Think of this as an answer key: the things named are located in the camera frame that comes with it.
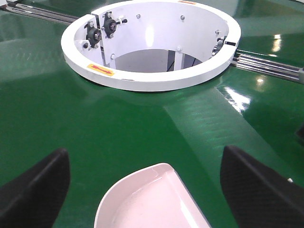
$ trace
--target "label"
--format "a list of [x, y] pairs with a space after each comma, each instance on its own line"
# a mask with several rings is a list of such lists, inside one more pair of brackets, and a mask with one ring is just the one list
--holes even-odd
[[110, 69], [107, 69], [107, 68], [104, 68], [102, 66], [97, 66], [95, 64], [90, 64], [87, 66], [88, 68], [92, 69], [92, 70], [95, 70], [99, 73], [102, 73], [104, 75], [108, 75], [108, 76], [113, 76], [114, 75], [114, 72]]
[[184, 1], [184, 0], [180, 0], [179, 2], [187, 3], [187, 4], [191, 4], [191, 5], [195, 5], [195, 4], [196, 4], [196, 2], [193, 2], [193, 1]]

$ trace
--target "green surface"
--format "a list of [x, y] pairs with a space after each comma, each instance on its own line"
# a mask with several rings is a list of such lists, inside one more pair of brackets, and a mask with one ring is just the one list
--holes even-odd
[[[228, 11], [237, 1], [225, 2], [220, 8]], [[109, 4], [24, 3], [76, 16]], [[236, 5], [229, 13], [243, 31], [239, 49], [304, 65], [304, 4], [241, 0]], [[303, 85], [229, 67], [213, 80], [171, 92], [98, 86], [64, 62], [65, 28], [0, 11], [0, 185], [66, 147], [72, 180], [55, 228], [93, 227], [98, 204], [116, 181], [159, 162], [175, 168], [213, 228], [236, 228], [219, 184], [227, 144], [304, 187], [304, 147], [295, 136], [304, 122]], [[275, 34], [281, 35], [277, 51]]]

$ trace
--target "bolt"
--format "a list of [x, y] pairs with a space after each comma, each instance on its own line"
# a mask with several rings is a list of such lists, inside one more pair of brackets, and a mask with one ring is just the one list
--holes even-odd
[[218, 46], [214, 46], [212, 49], [212, 56], [215, 56], [218, 52]]
[[181, 46], [177, 46], [176, 49], [177, 49], [178, 52], [182, 51], [182, 47]]
[[112, 32], [115, 32], [116, 31], [116, 23], [115, 22], [111, 22], [111, 24], [109, 25], [109, 29]]
[[101, 34], [100, 34], [99, 32], [98, 32], [98, 33], [95, 33], [94, 39], [95, 39], [96, 41], [100, 41], [100, 39], [101, 39]]

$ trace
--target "white circular housing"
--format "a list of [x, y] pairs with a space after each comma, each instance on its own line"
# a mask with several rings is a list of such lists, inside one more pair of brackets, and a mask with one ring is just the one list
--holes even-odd
[[[109, 37], [108, 16], [117, 22]], [[101, 31], [102, 39], [94, 47], [87, 40], [88, 22]], [[61, 46], [70, 67], [95, 83], [131, 91], [168, 91], [200, 84], [224, 71], [240, 35], [232, 17], [200, 3], [132, 0], [79, 18], [63, 33]], [[225, 38], [222, 48], [213, 56], [220, 38]], [[167, 72], [172, 53], [174, 70]], [[201, 63], [185, 68], [185, 56]]]

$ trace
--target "metal shaft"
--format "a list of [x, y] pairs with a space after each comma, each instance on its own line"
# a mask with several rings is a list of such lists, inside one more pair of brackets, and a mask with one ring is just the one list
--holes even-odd
[[7, 6], [6, 8], [4, 8], [4, 10], [25, 16], [30, 16], [33, 18], [39, 18], [57, 23], [62, 23], [66, 25], [70, 25], [72, 22], [78, 19], [77, 17], [70, 16], [67, 14], [58, 13], [47, 9], [32, 7], [24, 4], [16, 4], [14, 7]]
[[300, 83], [299, 67], [239, 53], [236, 53], [231, 64], [243, 70], [249, 70]]

